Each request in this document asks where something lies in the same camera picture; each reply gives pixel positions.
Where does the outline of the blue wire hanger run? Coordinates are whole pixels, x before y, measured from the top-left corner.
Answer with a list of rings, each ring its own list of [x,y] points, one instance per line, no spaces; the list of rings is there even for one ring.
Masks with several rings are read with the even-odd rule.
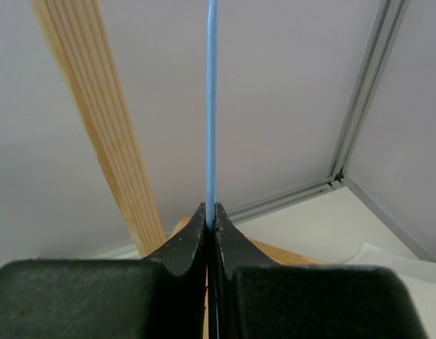
[[[217,1],[208,1],[206,25],[206,226],[214,228],[216,204]]]

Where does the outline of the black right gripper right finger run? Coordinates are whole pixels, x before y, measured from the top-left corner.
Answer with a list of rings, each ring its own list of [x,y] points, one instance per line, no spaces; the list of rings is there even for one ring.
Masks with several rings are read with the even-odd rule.
[[[406,286],[379,266],[284,266],[207,206],[211,338],[424,338]]]

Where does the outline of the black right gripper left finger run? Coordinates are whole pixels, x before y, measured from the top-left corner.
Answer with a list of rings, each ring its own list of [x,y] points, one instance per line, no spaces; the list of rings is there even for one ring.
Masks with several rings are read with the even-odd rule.
[[[0,268],[0,338],[200,338],[206,226],[143,259],[13,261]]]

